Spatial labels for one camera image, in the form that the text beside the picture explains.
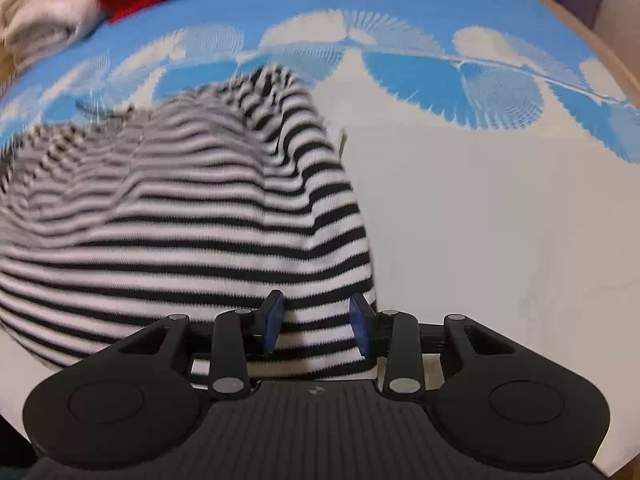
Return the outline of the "blue white patterned bedsheet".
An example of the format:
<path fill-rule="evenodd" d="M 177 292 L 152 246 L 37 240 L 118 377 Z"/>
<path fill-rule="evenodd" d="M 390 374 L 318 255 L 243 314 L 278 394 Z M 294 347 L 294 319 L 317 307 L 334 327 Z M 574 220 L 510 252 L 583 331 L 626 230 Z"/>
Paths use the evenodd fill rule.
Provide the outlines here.
<path fill-rule="evenodd" d="M 353 378 L 208 395 L 165 318 L 66 366 L 1 323 L 1 414 L 34 479 L 603 479 L 639 453 L 639 111 L 536 0 L 172 0 L 105 24 L 1 102 L 1 153 L 262 66 L 296 73 L 354 189 L 376 312 L 514 345 L 420 399 Z"/>

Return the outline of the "beige white crumpled clothes pile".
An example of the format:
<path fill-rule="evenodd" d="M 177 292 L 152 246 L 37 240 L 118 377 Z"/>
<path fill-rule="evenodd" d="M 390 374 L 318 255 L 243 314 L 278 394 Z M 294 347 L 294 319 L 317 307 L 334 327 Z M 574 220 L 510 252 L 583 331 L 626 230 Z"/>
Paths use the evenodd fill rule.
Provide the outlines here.
<path fill-rule="evenodd" d="M 103 19 L 99 0 L 1 0 L 1 39 L 21 73 L 85 38 Z"/>

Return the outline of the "black white striped hooded garment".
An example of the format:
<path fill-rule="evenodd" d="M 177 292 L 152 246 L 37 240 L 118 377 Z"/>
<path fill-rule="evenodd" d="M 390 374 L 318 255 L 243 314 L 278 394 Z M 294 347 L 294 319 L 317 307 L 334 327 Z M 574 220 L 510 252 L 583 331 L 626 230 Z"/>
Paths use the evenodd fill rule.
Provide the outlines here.
<path fill-rule="evenodd" d="M 92 124 L 39 125 L 1 153 L 1 323 L 70 366 L 161 318 L 282 292 L 254 378 L 360 377 L 349 300 L 375 298 L 349 177 L 307 87 L 262 66 Z"/>

